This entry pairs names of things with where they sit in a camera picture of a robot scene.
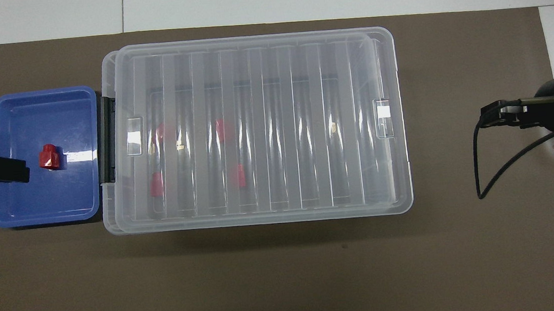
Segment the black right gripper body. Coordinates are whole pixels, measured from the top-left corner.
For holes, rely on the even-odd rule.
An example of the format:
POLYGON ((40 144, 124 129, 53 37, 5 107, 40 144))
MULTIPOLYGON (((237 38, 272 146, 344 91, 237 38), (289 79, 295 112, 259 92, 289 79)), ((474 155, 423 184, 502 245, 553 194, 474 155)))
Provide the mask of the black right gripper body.
POLYGON ((540 127, 554 130, 554 80, 544 83, 533 98, 522 100, 519 128, 540 127))

